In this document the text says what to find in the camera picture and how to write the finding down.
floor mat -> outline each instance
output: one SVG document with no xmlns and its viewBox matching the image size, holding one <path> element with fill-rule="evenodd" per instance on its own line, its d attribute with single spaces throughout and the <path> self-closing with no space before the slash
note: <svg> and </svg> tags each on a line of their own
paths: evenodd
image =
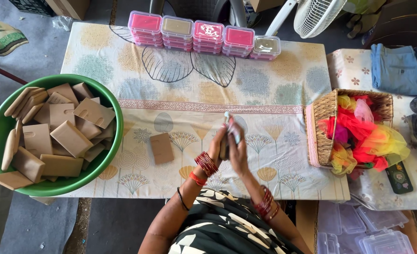
<svg viewBox="0 0 417 254">
<path fill-rule="evenodd" d="M 0 254 L 61 254 L 72 233 L 77 198 L 57 198 L 47 206 L 14 192 Z"/>
<path fill-rule="evenodd" d="M 164 199 L 93 198 L 86 253 L 137 253 Z"/>
</svg>

green basin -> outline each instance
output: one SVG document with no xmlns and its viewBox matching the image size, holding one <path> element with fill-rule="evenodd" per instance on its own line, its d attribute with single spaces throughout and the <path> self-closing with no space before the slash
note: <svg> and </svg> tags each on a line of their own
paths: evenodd
<svg viewBox="0 0 417 254">
<path fill-rule="evenodd" d="M 91 90 L 95 97 L 100 97 L 100 103 L 105 107 L 113 107 L 116 113 L 116 134 L 113 139 L 113 146 L 111 149 L 104 150 L 99 156 L 94 159 L 86 170 L 82 170 L 79 177 L 70 177 L 65 179 L 64 177 L 59 177 L 56 182 L 44 181 L 41 183 L 36 183 L 25 188 L 17 189 L 16 191 L 38 197 L 49 197 L 62 195 L 69 193 L 78 188 L 81 188 L 94 180 L 99 176 L 103 170 L 110 164 L 111 160 L 115 157 L 116 152 L 121 144 L 122 140 L 122 130 L 124 128 L 124 120 L 122 118 L 121 107 L 119 106 L 118 101 L 115 96 L 106 88 L 104 85 L 98 83 L 97 81 L 74 74 L 60 74 L 60 75 L 51 75 L 36 79 L 21 88 L 15 91 L 11 96 L 6 99 L 5 102 L 0 106 L 0 174 L 3 173 L 1 170 L 2 158 L 5 149 L 6 140 L 8 139 L 9 131 L 15 128 L 16 120 L 12 117 L 5 117 L 4 113 L 7 108 L 13 103 L 13 101 L 20 95 L 25 87 L 37 86 L 44 87 L 45 89 L 50 89 L 52 87 L 69 83 L 70 85 L 78 84 L 85 82 L 88 88 Z M 14 171 L 12 166 L 9 166 L 7 172 Z"/>
</svg>

yellow tulle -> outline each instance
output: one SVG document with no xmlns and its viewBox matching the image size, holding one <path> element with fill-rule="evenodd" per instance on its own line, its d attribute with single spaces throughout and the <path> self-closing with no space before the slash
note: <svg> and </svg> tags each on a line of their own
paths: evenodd
<svg viewBox="0 0 417 254">
<path fill-rule="evenodd" d="M 385 125 L 377 125 L 362 147 L 370 147 L 371 155 L 385 156 L 389 166 L 397 164 L 409 156 L 410 150 L 403 136 Z"/>
<path fill-rule="evenodd" d="M 331 171 L 336 175 L 342 175 L 351 173 L 358 161 L 353 158 L 350 148 L 345 149 L 335 142 L 331 153 L 331 164 L 334 167 Z"/>
<path fill-rule="evenodd" d="M 348 95 L 339 95 L 337 103 L 340 107 L 354 111 L 356 109 L 356 101 Z"/>
</svg>

woman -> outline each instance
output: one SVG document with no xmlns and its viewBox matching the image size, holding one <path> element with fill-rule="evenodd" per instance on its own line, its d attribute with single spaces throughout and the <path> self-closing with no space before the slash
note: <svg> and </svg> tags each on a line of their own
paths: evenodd
<svg viewBox="0 0 417 254">
<path fill-rule="evenodd" d="M 228 135 L 229 160 L 257 211 L 228 192 L 203 188 L 221 164 L 220 146 L 227 129 L 223 124 L 208 152 L 195 159 L 198 166 L 157 214 L 138 253 L 312 254 L 271 192 L 249 171 L 242 130 L 238 145 L 234 136 Z"/>
</svg>

black bangle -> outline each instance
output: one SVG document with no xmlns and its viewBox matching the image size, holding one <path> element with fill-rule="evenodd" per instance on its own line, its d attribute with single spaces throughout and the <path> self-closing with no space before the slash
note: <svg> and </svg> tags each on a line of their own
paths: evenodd
<svg viewBox="0 0 417 254">
<path fill-rule="evenodd" d="M 183 207 L 185 207 L 185 209 L 186 209 L 187 211 L 189 211 L 188 207 L 186 207 L 185 203 L 183 203 L 182 195 L 180 194 L 180 190 L 179 190 L 179 189 L 180 189 L 180 187 L 178 187 L 178 188 L 177 188 L 177 193 L 178 193 L 178 195 L 179 195 L 180 201 L 182 201 L 182 205 L 183 205 Z"/>
</svg>

